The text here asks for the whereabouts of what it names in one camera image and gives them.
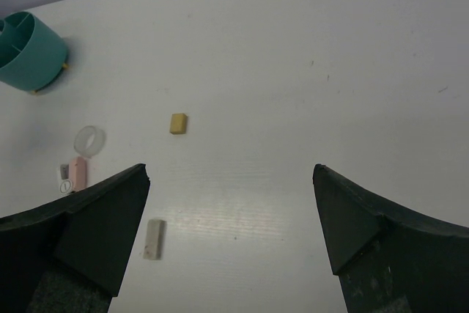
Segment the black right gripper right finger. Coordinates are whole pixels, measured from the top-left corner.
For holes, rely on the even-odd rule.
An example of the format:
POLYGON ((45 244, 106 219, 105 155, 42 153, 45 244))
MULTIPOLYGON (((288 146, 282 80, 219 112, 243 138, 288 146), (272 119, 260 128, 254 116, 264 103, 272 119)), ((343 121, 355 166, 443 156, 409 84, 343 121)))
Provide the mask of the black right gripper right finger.
POLYGON ((312 181, 347 311, 468 311, 468 228, 401 206, 322 164, 312 181))

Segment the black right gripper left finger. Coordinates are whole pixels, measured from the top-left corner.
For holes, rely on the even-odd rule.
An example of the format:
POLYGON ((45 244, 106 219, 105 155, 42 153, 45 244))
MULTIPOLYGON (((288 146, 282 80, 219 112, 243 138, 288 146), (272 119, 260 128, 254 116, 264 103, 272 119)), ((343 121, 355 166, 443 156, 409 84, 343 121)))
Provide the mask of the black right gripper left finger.
POLYGON ((107 312, 119 294, 149 187, 139 163, 1 218, 1 311, 107 312))

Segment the pink mini stapler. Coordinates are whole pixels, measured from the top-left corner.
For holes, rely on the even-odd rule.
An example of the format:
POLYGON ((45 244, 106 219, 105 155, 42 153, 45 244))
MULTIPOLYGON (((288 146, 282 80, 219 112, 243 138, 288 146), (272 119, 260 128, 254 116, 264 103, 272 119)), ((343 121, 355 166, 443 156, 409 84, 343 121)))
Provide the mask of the pink mini stapler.
POLYGON ((61 164, 57 169, 59 193, 68 195, 87 187, 86 159, 78 156, 69 163, 61 164))

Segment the beige rectangular eraser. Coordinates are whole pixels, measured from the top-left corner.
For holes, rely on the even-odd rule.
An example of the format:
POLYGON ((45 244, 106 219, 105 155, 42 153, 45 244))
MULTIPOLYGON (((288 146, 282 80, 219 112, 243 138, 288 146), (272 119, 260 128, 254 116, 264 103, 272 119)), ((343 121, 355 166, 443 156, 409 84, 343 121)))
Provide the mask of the beige rectangular eraser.
POLYGON ((166 222, 164 220, 153 218, 148 221, 143 251, 144 259, 161 259, 165 234, 166 222))

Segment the clear tape roll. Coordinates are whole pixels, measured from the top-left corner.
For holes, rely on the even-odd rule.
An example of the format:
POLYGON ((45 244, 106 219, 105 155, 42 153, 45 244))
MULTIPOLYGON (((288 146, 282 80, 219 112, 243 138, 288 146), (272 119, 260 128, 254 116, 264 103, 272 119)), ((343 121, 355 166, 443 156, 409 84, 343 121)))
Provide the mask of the clear tape roll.
POLYGON ((104 147, 106 134, 101 128, 88 125, 77 133, 73 146, 74 150, 84 158, 92 158, 104 147))

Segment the small tan eraser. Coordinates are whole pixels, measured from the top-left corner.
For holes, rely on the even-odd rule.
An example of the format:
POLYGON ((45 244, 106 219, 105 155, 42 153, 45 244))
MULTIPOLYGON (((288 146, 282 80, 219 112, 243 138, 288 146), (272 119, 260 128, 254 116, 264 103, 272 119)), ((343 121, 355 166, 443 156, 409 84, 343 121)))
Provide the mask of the small tan eraser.
POLYGON ((186 133, 188 126, 188 116, 184 113, 172 114, 169 132, 172 135, 182 135, 186 133))

